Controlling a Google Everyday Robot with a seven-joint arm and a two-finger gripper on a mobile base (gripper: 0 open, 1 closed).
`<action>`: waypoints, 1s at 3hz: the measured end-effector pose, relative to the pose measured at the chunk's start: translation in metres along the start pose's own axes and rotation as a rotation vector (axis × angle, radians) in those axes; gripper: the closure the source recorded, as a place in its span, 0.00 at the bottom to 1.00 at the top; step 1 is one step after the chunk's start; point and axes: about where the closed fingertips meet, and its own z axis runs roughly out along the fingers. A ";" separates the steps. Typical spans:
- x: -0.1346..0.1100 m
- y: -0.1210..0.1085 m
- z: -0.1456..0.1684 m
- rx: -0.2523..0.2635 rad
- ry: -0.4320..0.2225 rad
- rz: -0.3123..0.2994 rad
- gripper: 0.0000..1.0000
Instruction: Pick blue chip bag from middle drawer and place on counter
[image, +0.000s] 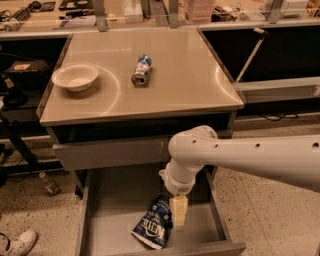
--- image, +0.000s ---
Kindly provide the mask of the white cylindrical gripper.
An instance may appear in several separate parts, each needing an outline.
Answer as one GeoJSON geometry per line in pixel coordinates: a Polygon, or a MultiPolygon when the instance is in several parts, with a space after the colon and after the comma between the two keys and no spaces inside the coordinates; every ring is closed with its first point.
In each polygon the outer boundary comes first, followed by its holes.
{"type": "Polygon", "coordinates": [[[203,169],[203,165],[185,165],[171,159],[166,167],[159,171],[167,191],[175,196],[170,199],[172,222],[175,229],[182,228],[188,207],[186,196],[191,192],[196,175],[203,169]]]}

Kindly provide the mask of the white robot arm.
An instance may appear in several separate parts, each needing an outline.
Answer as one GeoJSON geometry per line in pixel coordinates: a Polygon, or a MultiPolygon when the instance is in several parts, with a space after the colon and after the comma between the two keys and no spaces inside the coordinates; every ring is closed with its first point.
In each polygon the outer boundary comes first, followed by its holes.
{"type": "Polygon", "coordinates": [[[169,141],[170,162],[159,172],[172,195],[173,227],[184,226],[187,195],[206,165],[320,190],[320,136],[220,139],[203,125],[175,134],[169,141]]]}

